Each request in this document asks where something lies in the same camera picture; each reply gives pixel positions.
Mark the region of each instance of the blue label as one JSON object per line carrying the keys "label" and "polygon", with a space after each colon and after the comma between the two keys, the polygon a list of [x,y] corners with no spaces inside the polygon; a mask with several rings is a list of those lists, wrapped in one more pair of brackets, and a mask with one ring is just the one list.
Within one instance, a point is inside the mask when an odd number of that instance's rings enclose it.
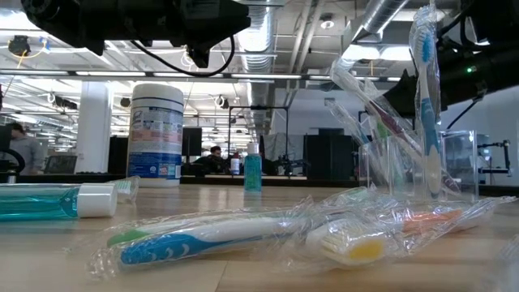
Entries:
{"label": "blue label", "polygon": [[178,154],[134,152],[128,157],[128,176],[179,179],[181,165]]}

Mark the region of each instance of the ceiling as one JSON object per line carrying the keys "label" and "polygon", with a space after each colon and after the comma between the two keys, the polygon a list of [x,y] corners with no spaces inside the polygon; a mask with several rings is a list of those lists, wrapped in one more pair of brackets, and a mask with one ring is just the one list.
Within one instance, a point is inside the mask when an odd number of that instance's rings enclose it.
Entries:
{"label": "ceiling", "polygon": [[[451,10],[457,8],[456,0],[436,1],[440,8],[439,17],[443,17]],[[331,13],[333,27],[330,29],[317,26],[314,37],[311,40],[310,53],[307,54],[302,72],[312,72],[314,69],[325,70],[329,68],[332,62],[342,55],[341,35],[348,19],[362,15],[363,9],[367,1],[327,1],[323,7],[323,13]],[[429,0],[411,0],[405,9],[401,11],[393,22],[384,31],[383,43],[375,45],[381,53],[387,48],[395,48],[405,46],[406,38],[409,31],[414,12],[422,5],[429,3]],[[295,35],[300,26],[301,14],[303,11],[304,0],[289,0],[283,7],[275,8],[275,32],[274,32],[274,48],[268,53],[273,58],[272,72],[267,73],[289,73],[289,64],[292,49],[296,41]],[[30,58],[21,59],[12,55],[7,50],[7,44],[14,35],[21,34],[29,36],[29,43],[32,53]],[[44,47],[44,41],[47,41],[47,47]],[[222,41],[219,45],[212,49],[210,57],[210,66],[206,70],[214,71],[221,67],[226,58],[229,56],[229,40]],[[159,54],[166,61],[177,67],[189,71],[197,71],[196,66],[187,58],[182,48],[172,48],[167,41],[155,41],[153,43],[152,52]],[[242,56],[243,52],[238,52],[231,62],[228,72],[243,72]],[[27,21],[25,15],[10,14],[9,10],[5,10],[0,14],[0,69],[31,69],[31,70],[64,70],[64,71],[170,71],[169,68],[160,64],[149,56],[142,54],[138,49],[134,48],[128,41],[107,41],[106,51],[102,57],[99,57],[86,49],[71,48],[59,39],[40,31]],[[370,62],[358,62],[353,70],[359,76],[387,76],[398,77],[404,69],[413,70],[411,61],[395,61],[377,59]],[[113,111],[113,134],[127,135],[127,125],[129,124],[129,109],[120,106],[121,99],[131,97],[133,87],[143,81],[138,80],[112,80],[109,82],[114,93],[114,111]],[[11,83],[9,92],[4,98],[4,108],[6,110],[19,110],[22,112],[62,112],[63,109],[56,108],[49,99],[52,100],[50,93],[55,96],[65,98],[76,103],[80,107],[81,80],[77,79],[45,79],[45,78],[27,78],[17,76],[13,78],[10,75],[0,75],[0,83],[2,90]],[[180,88],[185,93],[186,105],[186,126],[204,126],[204,136],[206,145],[221,144],[220,141],[226,141],[227,129],[225,125],[228,122],[227,109],[221,109],[216,105],[215,99],[223,96],[228,99],[231,105],[249,105],[247,100],[247,83],[202,83],[202,82],[178,82],[178,81],[160,81],[162,84],[170,84]],[[285,98],[283,89],[276,90],[275,102],[280,105]],[[330,95],[329,93],[319,93],[316,90],[306,90],[301,88],[295,95],[298,103],[291,114],[298,111],[307,112],[314,108],[315,97],[320,98]],[[352,102],[352,109],[355,111],[358,104]],[[193,118],[198,114],[203,118]],[[39,115],[28,114],[19,116],[6,115],[0,116],[0,122],[9,122],[17,119],[27,123],[28,127],[35,130],[36,135],[42,139],[49,139],[45,133],[54,135],[66,135],[66,143],[56,143],[55,139],[50,138],[51,144],[56,148],[74,147],[75,134],[77,130],[78,114],[70,112],[65,115]],[[251,129],[250,121],[245,118],[238,118],[236,125],[241,129],[242,133],[235,134],[240,141],[237,148],[250,139],[252,135],[247,135]],[[216,135],[215,127],[220,127],[220,134]]]}

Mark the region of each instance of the bottle cap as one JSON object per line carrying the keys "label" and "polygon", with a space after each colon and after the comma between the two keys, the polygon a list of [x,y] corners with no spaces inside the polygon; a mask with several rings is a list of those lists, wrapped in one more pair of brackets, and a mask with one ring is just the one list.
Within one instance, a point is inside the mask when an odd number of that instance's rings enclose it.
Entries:
{"label": "bottle cap", "polygon": [[112,217],[117,194],[113,183],[84,183],[79,188],[78,217]]}
{"label": "bottle cap", "polygon": [[257,143],[247,144],[247,154],[258,154],[260,153],[260,146]]}

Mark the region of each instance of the ductwork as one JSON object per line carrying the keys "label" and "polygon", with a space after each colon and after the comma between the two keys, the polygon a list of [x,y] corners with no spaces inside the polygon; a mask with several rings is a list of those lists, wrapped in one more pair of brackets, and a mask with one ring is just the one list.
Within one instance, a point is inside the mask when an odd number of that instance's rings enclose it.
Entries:
{"label": "ductwork", "polygon": [[[345,31],[342,35],[342,45],[345,52],[348,50],[352,42],[357,41],[358,38],[366,40],[366,42],[373,43],[382,40],[382,32],[397,15],[397,13],[407,4],[409,0],[371,0],[366,6],[366,13],[348,21]],[[348,66],[353,65],[358,59],[351,57],[345,58]]]}
{"label": "ductwork", "polygon": [[[240,49],[249,53],[267,53],[273,43],[273,10],[265,6],[249,6],[251,26],[238,34]],[[272,58],[269,56],[243,56],[243,67],[250,73],[267,73],[272,70]],[[249,105],[270,105],[268,102],[269,84],[247,84]],[[265,113],[251,113],[257,135],[262,135],[265,128]]]}

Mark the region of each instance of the wooden table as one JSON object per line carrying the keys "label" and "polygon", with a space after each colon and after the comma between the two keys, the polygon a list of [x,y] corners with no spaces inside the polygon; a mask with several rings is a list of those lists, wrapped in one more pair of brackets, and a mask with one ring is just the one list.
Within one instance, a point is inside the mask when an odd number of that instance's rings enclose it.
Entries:
{"label": "wooden table", "polygon": [[227,253],[122,275],[112,281],[85,277],[80,256],[62,251],[85,235],[124,221],[223,208],[291,206],[307,195],[315,200],[340,189],[265,187],[244,197],[241,187],[180,186],[142,190],[136,208],[119,206],[112,219],[0,224],[0,292],[43,291],[470,291],[485,263],[519,233],[519,203],[501,206],[493,222],[446,235],[416,256],[384,267],[335,270],[319,275],[272,273],[247,253]]}

